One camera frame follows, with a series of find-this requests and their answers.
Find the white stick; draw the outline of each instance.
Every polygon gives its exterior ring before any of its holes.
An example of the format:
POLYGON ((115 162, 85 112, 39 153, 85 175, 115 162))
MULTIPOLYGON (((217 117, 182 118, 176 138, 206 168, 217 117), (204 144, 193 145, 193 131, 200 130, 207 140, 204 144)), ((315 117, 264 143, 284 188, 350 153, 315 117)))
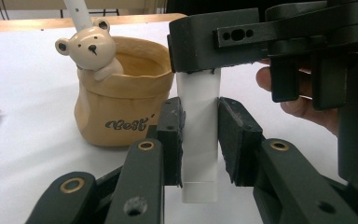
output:
POLYGON ((178 73, 176 82, 186 112, 183 129, 182 201, 217 201, 217 97, 221 69, 178 73))
POLYGON ((92 27, 92 21, 84 0, 63 0, 72 17, 76 30, 79 32, 92 27))

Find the brass screw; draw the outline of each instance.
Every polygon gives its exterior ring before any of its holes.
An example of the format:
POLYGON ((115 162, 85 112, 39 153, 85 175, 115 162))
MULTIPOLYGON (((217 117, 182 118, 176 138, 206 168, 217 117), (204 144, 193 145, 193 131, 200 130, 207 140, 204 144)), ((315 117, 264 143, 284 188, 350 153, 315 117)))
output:
POLYGON ((286 151, 289 149, 289 146, 287 146, 285 143, 279 142, 279 141, 271 142, 269 145, 272 148, 279 150, 279 151, 286 151))
POLYGON ((153 147, 154 147, 154 143, 149 141, 142 142, 138 145, 138 148, 144 151, 151 150, 153 149, 153 147))
POLYGON ((80 177, 70 178, 60 185, 60 191, 63 193, 73 193, 83 188, 84 184, 85 181, 83 178, 80 177), (72 188, 69 186, 70 184, 76 184, 76 185, 72 188))

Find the brown pot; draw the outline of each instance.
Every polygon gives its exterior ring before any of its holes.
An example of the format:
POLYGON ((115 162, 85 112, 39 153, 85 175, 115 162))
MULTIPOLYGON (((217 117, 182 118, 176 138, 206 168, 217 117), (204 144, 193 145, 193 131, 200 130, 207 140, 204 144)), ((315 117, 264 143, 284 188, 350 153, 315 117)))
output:
POLYGON ((114 39, 124 75, 96 81, 92 71, 77 70, 77 127, 88 142, 104 147, 128 146, 145 138, 149 125, 158 122, 173 81, 167 48, 143 39, 114 39))

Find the bear figurine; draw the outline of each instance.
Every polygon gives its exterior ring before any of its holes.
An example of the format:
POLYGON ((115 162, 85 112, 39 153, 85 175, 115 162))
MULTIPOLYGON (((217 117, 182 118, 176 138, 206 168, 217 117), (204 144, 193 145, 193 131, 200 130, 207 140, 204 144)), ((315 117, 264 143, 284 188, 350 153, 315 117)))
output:
POLYGON ((123 66, 116 59, 116 43, 109 34, 109 22, 99 18, 93 25, 70 39, 57 40, 56 50, 64 56, 69 55, 78 69, 93 71, 96 81, 102 81, 112 74, 123 74, 123 66))

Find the human hand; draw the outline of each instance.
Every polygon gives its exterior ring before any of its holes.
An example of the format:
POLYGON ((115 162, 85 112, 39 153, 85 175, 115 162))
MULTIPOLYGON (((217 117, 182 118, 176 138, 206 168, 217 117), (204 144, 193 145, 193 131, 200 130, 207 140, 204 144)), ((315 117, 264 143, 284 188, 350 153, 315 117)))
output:
MULTIPOLYGON (((307 68, 300 69, 300 97, 294 101, 281 103, 281 108, 287 114, 298 118, 307 119, 324 126, 328 131, 337 136, 338 112, 337 109, 316 111, 312 106, 311 74, 307 68)), ((269 67, 261 68, 256 74, 258 86, 266 91, 271 91, 271 74, 269 67)))

